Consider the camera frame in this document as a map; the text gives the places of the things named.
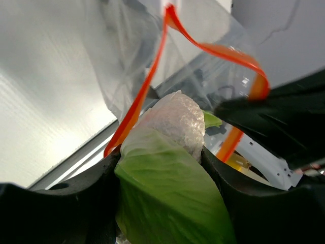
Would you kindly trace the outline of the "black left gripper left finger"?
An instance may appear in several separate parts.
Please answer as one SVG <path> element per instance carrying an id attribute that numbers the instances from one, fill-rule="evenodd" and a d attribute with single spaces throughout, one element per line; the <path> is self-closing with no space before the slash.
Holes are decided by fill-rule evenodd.
<path id="1" fill-rule="evenodd" d="M 115 243 L 120 148 L 48 190 L 1 184 L 1 243 Z"/>

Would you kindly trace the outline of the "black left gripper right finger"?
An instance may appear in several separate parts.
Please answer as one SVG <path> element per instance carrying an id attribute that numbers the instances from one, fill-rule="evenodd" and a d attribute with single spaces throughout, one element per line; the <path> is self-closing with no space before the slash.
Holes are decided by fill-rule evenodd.
<path id="1" fill-rule="evenodd" d="M 324 183 L 308 177 L 283 191 L 235 170 L 207 148 L 202 166 L 221 193 L 238 243 L 324 243 Z"/>

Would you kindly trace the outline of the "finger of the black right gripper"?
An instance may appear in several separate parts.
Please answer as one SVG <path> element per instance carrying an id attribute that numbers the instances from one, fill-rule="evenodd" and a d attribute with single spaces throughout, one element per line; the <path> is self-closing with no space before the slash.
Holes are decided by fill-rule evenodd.
<path id="1" fill-rule="evenodd" d="M 324 70 L 276 87 L 263 100 L 224 101 L 214 114 L 290 169 L 324 164 Z"/>

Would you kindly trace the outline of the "white cauliflower with leaves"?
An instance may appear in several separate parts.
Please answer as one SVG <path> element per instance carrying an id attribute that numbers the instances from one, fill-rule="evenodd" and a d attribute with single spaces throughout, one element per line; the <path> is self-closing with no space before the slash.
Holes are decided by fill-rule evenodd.
<path id="1" fill-rule="evenodd" d="M 116 222 L 131 243 L 236 243 L 228 210 L 201 165 L 204 114 L 181 91 L 148 109 L 121 145 Z"/>

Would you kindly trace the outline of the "clear orange-zip plastic bag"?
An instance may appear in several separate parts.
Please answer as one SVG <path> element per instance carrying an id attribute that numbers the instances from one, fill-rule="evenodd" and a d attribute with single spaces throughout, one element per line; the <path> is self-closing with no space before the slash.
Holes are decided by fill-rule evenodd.
<path id="1" fill-rule="evenodd" d="M 144 123 L 194 156 L 206 144 L 226 161 L 242 132 L 203 118 L 223 101 L 270 91 L 243 27 L 217 1 L 92 1 L 87 36 L 103 98 L 119 121 L 105 156 Z"/>

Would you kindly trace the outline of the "aluminium rail frame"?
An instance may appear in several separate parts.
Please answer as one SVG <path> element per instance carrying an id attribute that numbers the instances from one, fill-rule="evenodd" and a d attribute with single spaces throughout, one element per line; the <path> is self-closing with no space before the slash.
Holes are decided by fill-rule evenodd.
<path id="1" fill-rule="evenodd" d="M 191 58 L 181 58 L 180 62 L 172 65 L 171 71 L 171 75 L 156 74 L 158 84 L 149 90 L 143 111 L 153 107 L 163 96 L 178 90 L 191 97 L 202 109 L 211 110 L 227 99 L 247 96 L 255 79 L 252 70 L 220 58 L 213 58 L 204 52 Z M 33 183 L 29 190 L 48 189 L 98 163 L 103 158 L 104 149 L 117 127 L 118 122 L 114 120 L 71 156 Z"/>

